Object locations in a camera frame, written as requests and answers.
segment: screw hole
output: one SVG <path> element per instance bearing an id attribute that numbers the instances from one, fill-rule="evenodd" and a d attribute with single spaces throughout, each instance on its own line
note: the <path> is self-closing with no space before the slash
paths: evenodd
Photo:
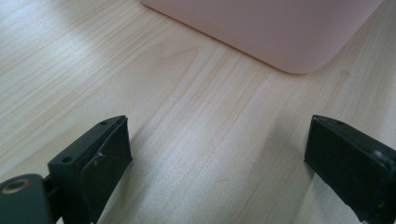
<path id="1" fill-rule="evenodd" d="M 70 162 L 73 160 L 73 157 L 65 157 L 62 162 Z"/>
<path id="2" fill-rule="evenodd" d="M 7 184 L 3 187 L 4 194 L 12 194 L 27 188 L 30 185 L 29 179 L 19 179 Z"/>

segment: light wood tabletop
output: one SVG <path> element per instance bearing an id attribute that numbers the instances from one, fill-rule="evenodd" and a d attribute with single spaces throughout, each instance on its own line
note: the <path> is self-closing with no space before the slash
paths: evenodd
<path id="1" fill-rule="evenodd" d="M 307 75 L 137 0 L 0 1 L 0 92 L 0 181 L 129 118 L 134 161 L 100 223 L 359 223 L 304 150 L 315 114 L 396 148 L 396 1 Z"/>

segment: wood grain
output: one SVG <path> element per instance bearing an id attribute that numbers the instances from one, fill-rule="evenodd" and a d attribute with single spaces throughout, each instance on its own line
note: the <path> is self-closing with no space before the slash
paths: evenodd
<path id="1" fill-rule="evenodd" d="M 396 2 L 295 76 L 136 0 L 1 1 L 0 92 L 0 181 L 129 118 L 134 162 L 100 223 L 359 223 L 304 147 L 319 114 L 396 148 Z"/>

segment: pink container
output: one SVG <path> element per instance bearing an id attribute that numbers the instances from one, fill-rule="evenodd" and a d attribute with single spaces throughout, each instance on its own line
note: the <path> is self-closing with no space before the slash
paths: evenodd
<path id="1" fill-rule="evenodd" d="M 383 0 L 141 0 L 290 73 L 327 63 Z"/>

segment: black bracket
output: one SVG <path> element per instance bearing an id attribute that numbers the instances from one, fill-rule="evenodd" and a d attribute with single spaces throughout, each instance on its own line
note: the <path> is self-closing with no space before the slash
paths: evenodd
<path id="1" fill-rule="evenodd" d="M 7 224 L 96 223 L 132 161 L 127 118 L 93 126 L 49 163 L 49 175 L 20 175 L 0 185 Z"/>
<path id="2" fill-rule="evenodd" d="M 394 223 L 395 150 L 339 120 L 314 116 L 305 162 L 360 221 Z"/>

